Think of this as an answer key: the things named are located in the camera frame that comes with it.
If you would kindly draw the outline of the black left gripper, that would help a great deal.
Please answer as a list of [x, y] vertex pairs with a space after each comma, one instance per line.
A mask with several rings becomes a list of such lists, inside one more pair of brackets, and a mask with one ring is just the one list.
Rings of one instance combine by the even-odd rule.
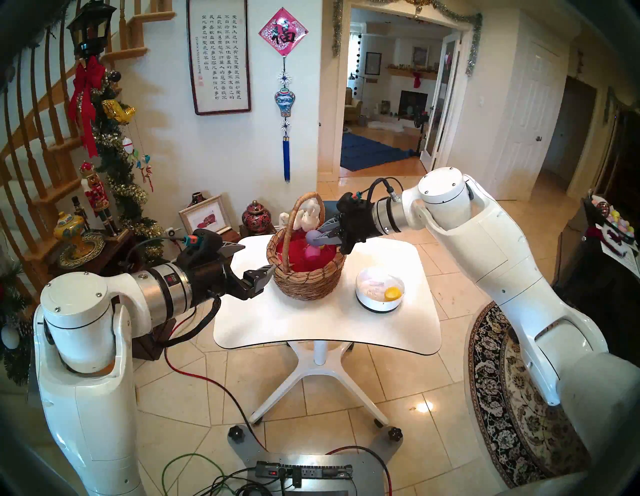
[[275, 265], [263, 265], [247, 270], [242, 279], [231, 270], [234, 254], [245, 245], [223, 241], [217, 251], [186, 250], [186, 276], [191, 289], [192, 302], [204, 302], [214, 296], [229, 295], [235, 299], [250, 300], [264, 291], [272, 279]]

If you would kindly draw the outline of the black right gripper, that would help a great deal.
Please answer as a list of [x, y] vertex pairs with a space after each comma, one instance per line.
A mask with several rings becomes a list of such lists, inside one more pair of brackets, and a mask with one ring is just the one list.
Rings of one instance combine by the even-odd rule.
[[338, 200], [338, 216], [331, 217], [318, 227], [322, 233], [319, 246], [340, 246], [341, 254], [350, 254], [357, 243], [375, 238], [373, 207], [374, 204], [368, 200]]

